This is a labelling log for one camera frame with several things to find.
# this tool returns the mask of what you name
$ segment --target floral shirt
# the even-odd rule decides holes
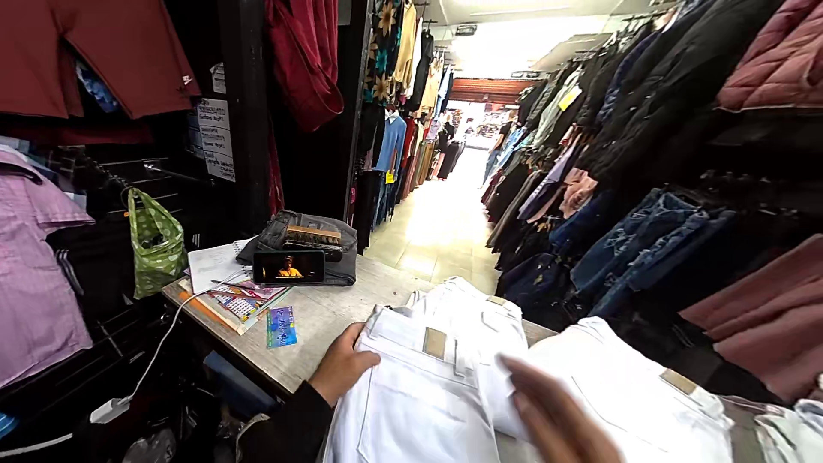
[[[363,79],[363,101],[386,106],[395,102],[394,67],[398,61],[403,0],[375,0],[371,17],[369,58]]]

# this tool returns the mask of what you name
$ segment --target beige top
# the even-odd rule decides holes
[[[434,58],[429,66],[429,76],[425,80],[425,90],[420,101],[421,108],[434,108],[437,102],[437,91],[440,89],[440,80],[443,78],[443,60]]]
[[[406,0],[405,11],[403,12],[403,24],[400,30],[400,50],[398,51],[398,63],[394,67],[394,81],[406,90],[412,84],[412,58],[414,56],[414,43],[417,38],[417,10],[414,2]]]

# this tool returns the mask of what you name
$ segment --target charging cable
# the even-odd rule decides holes
[[[128,410],[129,402],[131,402],[131,400],[134,398],[135,394],[137,393],[137,390],[140,389],[140,385],[143,383],[143,380],[146,379],[146,375],[149,374],[149,370],[151,370],[151,366],[154,365],[154,361],[157,359],[157,355],[160,353],[160,348],[163,347],[163,343],[165,342],[165,339],[169,337],[169,334],[171,334],[171,330],[174,328],[174,325],[177,324],[177,319],[180,316],[180,311],[183,310],[183,307],[185,307],[186,304],[191,302],[192,299],[194,299],[195,297],[201,296],[201,295],[211,291],[212,289],[219,287],[223,283],[227,283],[228,281],[230,281],[231,279],[233,279],[234,277],[240,275],[243,272],[244,272],[244,270],[240,269],[240,270],[234,272],[233,274],[229,275],[228,277],[224,278],[221,282],[216,283],[214,286],[211,286],[210,288],[208,288],[206,290],[203,290],[201,292],[194,293],[191,297],[189,297],[188,299],[183,301],[183,303],[180,304],[179,307],[177,307],[177,311],[174,313],[174,319],[172,319],[172,321],[171,321],[171,326],[169,326],[169,329],[165,332],[165,334],[163,334],[163,337],[160,338],[160,343],[157,344],[157,349],[155,350],[155,354],[151,357],[151,360],[149,361],[149,364],[146,367],[146,370],[143,372],[142,376],[140,376],[140,380],[137,381],[137,385],[134,386],[134,392],[132,392],[130,395],[128,395],[124,399],[116,399],[116,398],[109,399],[106,403],[102,404],[95,411],[91,412],[91,415],[89,416],[89,421],[92,422],[92,423],[105,424],[105,423],[108,423],[109,421],[117,418],[118,416],[123,414],[126,410]],[[28,453],[30,451],[39,450],[41,448],[51,447],[52,445],[59,444],[60,442],[65,442],[65,441],[67,441],[68,439],[71,439],[71,438],[72,438],[72,434],[69,433],[69,434],[66,434],[65,436],[61,436],[61,437],[58,437],[56,439],[52,439],[52,440],[47,441],[47,442],[41,442],[39,444],[35,444],[35,445],[32,445],[32,446],[20,447],[20,448],[16,448],[16,449],[12,449],[12,450],[6,450],[6,451],[0,451],[0,458],[5,458],[7,456],[20,455],[21,453]]]

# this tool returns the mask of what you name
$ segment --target smartphone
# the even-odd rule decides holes
[[[325,265],[322,250],[259,250],[254,253],[253,280],[269,286],[322,283]]]

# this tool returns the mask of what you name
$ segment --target clothing store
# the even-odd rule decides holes
[[[823,460],[822,16],[4,2],[0,459]]]

